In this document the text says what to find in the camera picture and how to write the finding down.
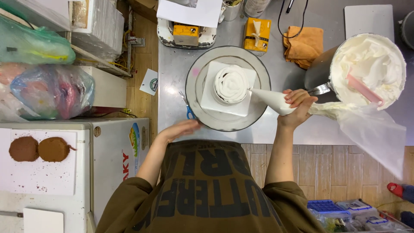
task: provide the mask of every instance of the blue scissors handle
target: blue scissors handle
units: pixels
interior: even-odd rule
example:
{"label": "blue scissors handle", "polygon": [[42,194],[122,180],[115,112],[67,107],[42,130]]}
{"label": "blue scissors handle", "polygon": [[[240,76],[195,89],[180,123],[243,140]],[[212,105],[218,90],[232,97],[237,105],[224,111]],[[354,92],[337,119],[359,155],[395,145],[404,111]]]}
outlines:
{"label": "blue scissors handle", "polygon": [[195,119],[193,112],[190,109],[190,106],[187,105],[187,119]]}

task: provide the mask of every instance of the green plastic bag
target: green plastic bag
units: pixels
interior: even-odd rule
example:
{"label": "green plastic bag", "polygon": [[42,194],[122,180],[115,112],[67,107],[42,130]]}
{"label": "green plastic bag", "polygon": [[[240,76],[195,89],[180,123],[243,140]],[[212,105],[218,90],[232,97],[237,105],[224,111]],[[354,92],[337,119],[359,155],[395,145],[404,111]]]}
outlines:
{"label": "green plastic bag", "polygon": [[0,17],[0,62],[72,64],[75,58],[69,41],[56,32]]}

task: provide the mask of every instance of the blue container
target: blue container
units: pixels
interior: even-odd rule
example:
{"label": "blue container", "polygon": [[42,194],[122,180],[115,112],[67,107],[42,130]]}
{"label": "blue container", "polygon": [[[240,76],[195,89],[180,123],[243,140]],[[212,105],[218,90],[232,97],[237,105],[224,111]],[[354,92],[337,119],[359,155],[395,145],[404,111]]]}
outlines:
{"label": "blue container", "polygon": [[343,213],[351,216],[351,213],[335,205],[332,200],[308,201],[308,209],[313,209],[321,214]]}

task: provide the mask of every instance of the brown powder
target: brown powder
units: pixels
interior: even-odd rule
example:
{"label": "brown powder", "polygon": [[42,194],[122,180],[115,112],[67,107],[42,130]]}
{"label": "brown powder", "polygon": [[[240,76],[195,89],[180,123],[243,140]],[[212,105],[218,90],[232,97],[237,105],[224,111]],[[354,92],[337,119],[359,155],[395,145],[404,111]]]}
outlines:
{"label": "brown powder", "polygon": [[32,137],[17,138],[10,144],[9,154],[17,162],[33,162],[39,158],[38,145]]}
{"label": "brown powder", "polygon": [[70,146],[63,138],[46,138],[39,143],[39,155],[46,162],[62,162],[69,154]]}

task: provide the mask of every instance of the pink spatula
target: pink spatula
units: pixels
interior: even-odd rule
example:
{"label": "pink spatula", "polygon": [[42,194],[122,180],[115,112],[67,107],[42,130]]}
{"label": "pink spatula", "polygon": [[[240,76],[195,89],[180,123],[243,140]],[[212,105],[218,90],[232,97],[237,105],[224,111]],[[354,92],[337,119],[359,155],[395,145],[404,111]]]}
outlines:
{"label": "pink spatula", "polygon": [[359,91],[365,98],[373,103],[378,103],[378,107],[384,105],[384,99],[382,99],[379,95],[369,89],[362,81],[356,79],[350,73],[348,73],[346,79],[348,80],[348,85],[350,87],[355,88],[355,90]]}

